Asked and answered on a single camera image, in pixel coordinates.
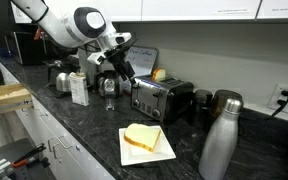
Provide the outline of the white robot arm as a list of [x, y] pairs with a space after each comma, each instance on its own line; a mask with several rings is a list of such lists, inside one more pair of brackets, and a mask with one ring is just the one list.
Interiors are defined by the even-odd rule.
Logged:
[[10, 0], [34, 23], [46, 32], [56, 45], [81, 48], [95, 41], [100, 50], [91, 53], [87, 61], [101, 65], [110, 62], [123, 80], [135, 84], [134, 70], [124, 60], [125, 52], [132, 45], [129, 32], [118, 32], [97, 0], [73, 0], [70, 8], [57, 16], [43, 0]]

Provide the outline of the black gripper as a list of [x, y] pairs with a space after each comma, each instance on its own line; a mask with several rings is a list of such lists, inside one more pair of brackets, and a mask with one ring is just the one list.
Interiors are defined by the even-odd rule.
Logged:
[[[132, 35], [129, 32], [114, 32], [108, 35], [100, 36], [96, 39], [96, 42], [100, 47], [100, 51], [91, 53], [87, 57], [87, 60], [90, 63], [100, 65], [105, 59], [121, 50], [122, 47], [131, 40], [131, 38]], [[114, 58], [112, 64], [123, 81], [126, 81], [128, 78], [132, 85], [136, 83], [134, 79], [135, 71], [133, 70], [132, 65], [129, 61], [125, 62], [121, 58]]]

